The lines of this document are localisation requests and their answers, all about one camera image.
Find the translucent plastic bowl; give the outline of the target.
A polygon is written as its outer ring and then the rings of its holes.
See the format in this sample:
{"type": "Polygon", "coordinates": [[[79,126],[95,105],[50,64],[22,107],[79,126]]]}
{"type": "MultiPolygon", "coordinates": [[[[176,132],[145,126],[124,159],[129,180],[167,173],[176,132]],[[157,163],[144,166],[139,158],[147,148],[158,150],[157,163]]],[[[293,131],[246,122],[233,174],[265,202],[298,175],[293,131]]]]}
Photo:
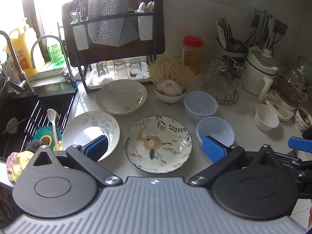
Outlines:
{"type": "Polygon", "coordinates": [[[231,146],[235,142],[233,128],[219,117],[206,117],[199,121],[196,127],[196,135],[200,149],[203,147],[203,138],[208,135],[225,146],[231,146]]]}
{"type": "Polygon", "coordinates": [[[216,99],[200,90],[190,91],[183,98],[183,104],[187,116],[194,121],[214,115],[218,110],[216,99]]]}

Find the white leaf pattern bowl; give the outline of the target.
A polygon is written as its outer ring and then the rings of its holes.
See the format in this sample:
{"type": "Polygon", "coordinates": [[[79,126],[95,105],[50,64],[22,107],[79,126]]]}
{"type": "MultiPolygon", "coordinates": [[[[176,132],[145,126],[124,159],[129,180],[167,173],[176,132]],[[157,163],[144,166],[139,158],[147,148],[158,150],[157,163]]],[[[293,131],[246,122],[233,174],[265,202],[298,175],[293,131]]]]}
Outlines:
{"type": "Polygon", "coordinates": [[[84,146],[99,136],[106,136],[108,148],[102,152],[99,160],[107,158],[117,147],[120,140],[120,127],[116,119],[103,111],[82,113],[70,121],[62,134],[62,147],[73,144],[84,146]]]}

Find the white ceramic bowl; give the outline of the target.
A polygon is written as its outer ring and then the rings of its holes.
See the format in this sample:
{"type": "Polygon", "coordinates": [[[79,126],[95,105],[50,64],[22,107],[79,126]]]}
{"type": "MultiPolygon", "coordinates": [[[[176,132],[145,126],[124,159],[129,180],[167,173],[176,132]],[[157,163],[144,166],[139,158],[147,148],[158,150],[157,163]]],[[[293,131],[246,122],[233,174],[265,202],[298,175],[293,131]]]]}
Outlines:
{"type": "Polygon", "coordinates": [[[279,118],[270,107],[259,104],[255,108],[254,123],[260,130],[268,132],[279,126],[279,118]]]}

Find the floral pattern plate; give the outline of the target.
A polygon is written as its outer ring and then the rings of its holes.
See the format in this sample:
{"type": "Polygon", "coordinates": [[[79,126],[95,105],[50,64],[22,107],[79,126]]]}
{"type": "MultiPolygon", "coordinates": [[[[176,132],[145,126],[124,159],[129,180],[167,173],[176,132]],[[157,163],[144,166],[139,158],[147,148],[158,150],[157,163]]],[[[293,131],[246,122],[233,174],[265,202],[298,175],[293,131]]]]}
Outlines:
{"type": "Polygon", "coordinates": [[[134,123],[126,132],[124,152],[139,170],[166,174],[181,168],[192,153],[192,138],[179,121],[150,116],[134,123]]]}

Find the beige leaf pattern plate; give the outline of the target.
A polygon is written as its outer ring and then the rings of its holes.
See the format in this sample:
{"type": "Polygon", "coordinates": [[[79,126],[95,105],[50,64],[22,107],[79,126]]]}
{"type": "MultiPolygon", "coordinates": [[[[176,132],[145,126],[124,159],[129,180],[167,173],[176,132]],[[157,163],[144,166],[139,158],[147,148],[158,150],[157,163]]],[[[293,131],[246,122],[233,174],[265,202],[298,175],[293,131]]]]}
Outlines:
{"type": "Polygon", "coordinates": [[[128,115],[142,107],[147,97],[144,85],[123,79],[105,84],[96,94],[96,103],[106,113],[128,115]]]}

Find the patterned bowl with tea leaves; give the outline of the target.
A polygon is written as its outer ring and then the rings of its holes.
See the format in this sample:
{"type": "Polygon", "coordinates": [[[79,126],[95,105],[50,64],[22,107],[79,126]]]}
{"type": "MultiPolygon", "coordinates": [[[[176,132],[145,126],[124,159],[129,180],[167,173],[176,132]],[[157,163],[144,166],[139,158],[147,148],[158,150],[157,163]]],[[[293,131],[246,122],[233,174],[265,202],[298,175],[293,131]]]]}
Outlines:
{"type": "Polygon", "coordinates": [[[305,108],[299,107],[295,114],[295,125],[296,127],[302,131],[305,132],[309,128],[311,128],[311,115],[305,108]]]}

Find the glass health kettle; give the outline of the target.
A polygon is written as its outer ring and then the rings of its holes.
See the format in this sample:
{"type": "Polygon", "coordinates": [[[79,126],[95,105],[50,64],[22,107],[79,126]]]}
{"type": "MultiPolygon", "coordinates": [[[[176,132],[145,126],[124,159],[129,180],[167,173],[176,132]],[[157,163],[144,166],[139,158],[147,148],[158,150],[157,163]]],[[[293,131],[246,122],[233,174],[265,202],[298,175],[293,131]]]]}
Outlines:
{"type": "Polygon", "coordinates": [[[267,92],[264,97],[265,104],[281,121],[289,121],[306,96],[310,84],[305,66],[291,66],[278,76],[276,88],[267,92]]]}

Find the steel wool scrubber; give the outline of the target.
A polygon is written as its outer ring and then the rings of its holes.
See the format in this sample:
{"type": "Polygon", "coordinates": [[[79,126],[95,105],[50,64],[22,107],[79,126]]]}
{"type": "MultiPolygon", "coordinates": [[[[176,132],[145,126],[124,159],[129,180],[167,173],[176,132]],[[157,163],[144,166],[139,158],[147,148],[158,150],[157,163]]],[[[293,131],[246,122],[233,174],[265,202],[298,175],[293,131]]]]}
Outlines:
{"type": "Polygon", "coordinates": [[[38,141],[38,140],[31,140],[27,143],[25,150],[26,151],[30,151],[32,153],[36,153],[36,151],[43,145],[42,141],[38,141]]]}

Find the white silicone spoon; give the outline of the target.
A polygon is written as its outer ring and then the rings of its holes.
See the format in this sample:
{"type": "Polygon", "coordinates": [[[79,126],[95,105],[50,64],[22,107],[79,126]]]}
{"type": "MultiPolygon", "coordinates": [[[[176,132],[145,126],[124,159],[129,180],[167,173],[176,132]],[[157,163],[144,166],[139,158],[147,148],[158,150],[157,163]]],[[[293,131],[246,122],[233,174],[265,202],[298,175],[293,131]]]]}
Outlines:
{"type": "Polygon", "coordinates": [[[62,146],[60,141],[58,140],[58,134],[56,129],[56,111],[54,109],[47,110],[47,117],[49,122],[52,124],[52,132],[53,132],[53,139],[54,139],[54,151],[62,151],[62,146]]]}

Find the bowl with onion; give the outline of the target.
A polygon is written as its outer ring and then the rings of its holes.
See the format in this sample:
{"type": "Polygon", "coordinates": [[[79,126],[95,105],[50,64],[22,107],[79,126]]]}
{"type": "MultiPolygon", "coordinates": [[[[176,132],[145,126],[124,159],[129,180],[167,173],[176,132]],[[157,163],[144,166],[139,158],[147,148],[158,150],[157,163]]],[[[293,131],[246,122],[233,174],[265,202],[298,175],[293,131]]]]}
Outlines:
{"type": "Polygon", "coordinates": [[[154,85],[156,96],[167,104],[175,104],[183,99],[186,90],[171,79],[163,79],[154,85]]]}

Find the drinking glass middle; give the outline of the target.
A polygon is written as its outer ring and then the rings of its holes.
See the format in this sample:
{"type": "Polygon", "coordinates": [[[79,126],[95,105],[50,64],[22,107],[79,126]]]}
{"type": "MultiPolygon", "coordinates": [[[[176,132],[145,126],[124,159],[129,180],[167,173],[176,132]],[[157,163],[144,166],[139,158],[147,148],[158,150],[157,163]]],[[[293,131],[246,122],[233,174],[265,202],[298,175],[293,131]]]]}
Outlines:
{"type": "Polygon", "coordinates": [[[122,59],[114,60],[113,65],[114,65],[115,80],[124,80],[129,78],[126,63],[124,60],[122,59]]]}

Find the drinking glass right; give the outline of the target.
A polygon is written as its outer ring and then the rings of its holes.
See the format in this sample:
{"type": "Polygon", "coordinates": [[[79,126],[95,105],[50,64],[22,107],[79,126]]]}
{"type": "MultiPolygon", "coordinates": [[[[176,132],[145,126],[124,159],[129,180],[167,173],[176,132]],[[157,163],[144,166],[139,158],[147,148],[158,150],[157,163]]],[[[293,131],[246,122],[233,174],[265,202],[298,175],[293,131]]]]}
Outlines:
{"type": "Polygon", "coordinates": [[[140,58],[131,58],[129,60],[129,76],[134,80],[140,80],[143,78],[140,58]]]}

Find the chopstick holder with chopsticks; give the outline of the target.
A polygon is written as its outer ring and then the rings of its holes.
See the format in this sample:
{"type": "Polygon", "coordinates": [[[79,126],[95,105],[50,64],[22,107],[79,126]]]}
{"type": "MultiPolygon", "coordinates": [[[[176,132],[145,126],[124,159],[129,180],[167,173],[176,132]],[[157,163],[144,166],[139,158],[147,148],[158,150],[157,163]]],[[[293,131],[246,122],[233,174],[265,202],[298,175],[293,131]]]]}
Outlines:
{"type": "Polygon", "coordinates": [[[232,28],[226,18],[219,18],[216,22],[217,36],[215,48],[217,56],[231,57],[234,60],[244,59],[248,53],[247,44],[233,36],[232,28]]]}

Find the hanging scissors and utensils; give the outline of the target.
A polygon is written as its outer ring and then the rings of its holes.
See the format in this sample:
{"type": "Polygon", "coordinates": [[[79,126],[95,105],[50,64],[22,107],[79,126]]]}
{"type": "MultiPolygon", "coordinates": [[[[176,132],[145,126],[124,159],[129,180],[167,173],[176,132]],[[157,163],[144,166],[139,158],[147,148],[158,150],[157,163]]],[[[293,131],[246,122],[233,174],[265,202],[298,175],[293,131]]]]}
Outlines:
{"type": "Polygon", "coordinates": [[[251,44],[274,52],[274,46],[286,35],[288,26],[275,18],[267,9],[254,8],[249,37],[251,44]]]}

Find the red lid plastic jar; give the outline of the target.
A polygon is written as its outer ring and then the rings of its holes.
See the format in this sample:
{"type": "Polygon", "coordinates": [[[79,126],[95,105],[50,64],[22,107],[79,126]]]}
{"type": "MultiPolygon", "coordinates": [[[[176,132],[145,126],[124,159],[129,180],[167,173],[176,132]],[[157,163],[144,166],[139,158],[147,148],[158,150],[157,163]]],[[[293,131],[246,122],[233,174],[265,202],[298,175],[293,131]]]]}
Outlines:
{"type": "Polygon", "coordinates": [[[198,74],[200,71],[201,56],[204,41],[196,36],[185,36],[183,38],[182,64],[198,74]]]}

